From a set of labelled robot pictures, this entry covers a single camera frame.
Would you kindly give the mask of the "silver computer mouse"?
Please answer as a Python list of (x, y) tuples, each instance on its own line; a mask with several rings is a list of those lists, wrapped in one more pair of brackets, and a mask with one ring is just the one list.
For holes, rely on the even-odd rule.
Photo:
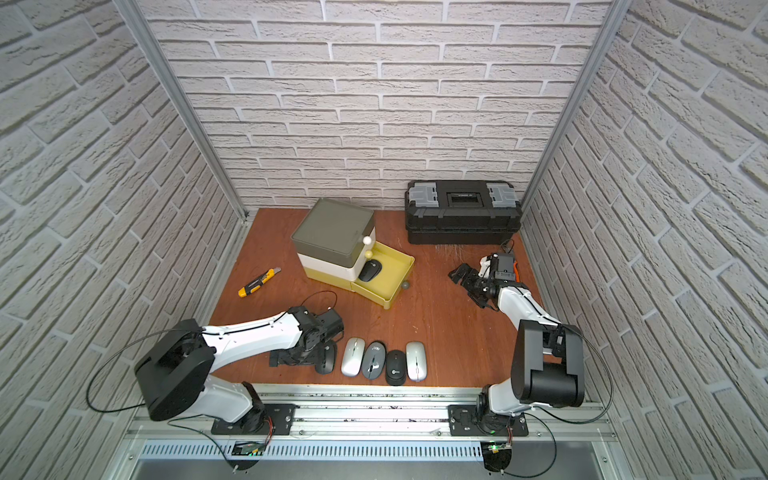
[(406, 345), (406, 370), (413, 382), (422, 382), (428, 374), (426, 349), (422, 342), (411, 341)]
[(345, 346), (340, 371), (346, 377), (355, 377), (360, 373), (366, 342), (362, 338), (350, 338)]

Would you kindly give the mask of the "grey computer mouse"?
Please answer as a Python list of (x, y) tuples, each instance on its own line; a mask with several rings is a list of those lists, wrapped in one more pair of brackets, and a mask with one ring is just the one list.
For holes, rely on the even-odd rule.
[(361, 374), (367, 380), (376, 380), (385, 370), (387, 350), (380, 341), (368, 345), (361, 363)]

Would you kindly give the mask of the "three-drawer storage box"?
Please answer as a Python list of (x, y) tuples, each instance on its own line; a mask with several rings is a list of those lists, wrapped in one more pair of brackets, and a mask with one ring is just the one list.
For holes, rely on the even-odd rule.
[[(371, 236), (372, 245), (364, 245)], [(415, 258), (377, 240), (374, 212), (338, 200), (318, 200), (291, 236), (302, 268), (312, 280), (356, 293), (388, 310), (408, 281)], [(358, 275), (365, 252), (383, 265), (382, 272), (364, 283)]]

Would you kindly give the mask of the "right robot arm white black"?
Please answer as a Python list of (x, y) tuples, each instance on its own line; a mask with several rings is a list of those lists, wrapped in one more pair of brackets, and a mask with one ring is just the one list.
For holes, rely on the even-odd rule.
[(483, 388), (476, 404), (480, 420), (516, 416), (528, 405), (579, 407), (585, 397), (581, 331), (549, 315), (520, 280), (511, 253), (493, 253), (478, 269), (462, 263), (449, 273), (481, 308), (506, 315), (517, 331), (509, 378)]

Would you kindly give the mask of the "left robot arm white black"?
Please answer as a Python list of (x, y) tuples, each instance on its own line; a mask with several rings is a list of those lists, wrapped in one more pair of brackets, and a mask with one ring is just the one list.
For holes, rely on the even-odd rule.
[(182, 414), (205, 415), (226, 430), (255, 432), (266, 420), (255, 387), (213, 375), (220, 368), (263, 353), (270, 365), (313, 365), (320, 374), (333, 371), (335, 338), (344, 331), (332, 308), (315, 315), (304, 306), (249, 322), (202, 327), (182, 320), (137, 362), (138, 381), (149, 417), (156, 421)]

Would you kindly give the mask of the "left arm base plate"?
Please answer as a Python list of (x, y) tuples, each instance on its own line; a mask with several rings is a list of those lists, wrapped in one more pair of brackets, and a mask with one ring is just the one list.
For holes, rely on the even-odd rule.
[(296, 410), (295, 404), (265, 404), (260, 409), (252, 409), (234, 423), (216, 419), (212, 425), (211, 433), (220, 436), (266, 435), (268, 433), (287, 436), (290, 433)]

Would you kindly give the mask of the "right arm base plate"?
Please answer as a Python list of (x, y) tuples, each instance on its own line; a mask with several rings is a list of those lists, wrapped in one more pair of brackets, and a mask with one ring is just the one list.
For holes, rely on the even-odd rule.
[(522, 414), (518, 416), (485, 413), (480, 415), (471, 405), (454, 404), (447, 407), (448, 426), (453, 437), (527, 437), (528, 425)]

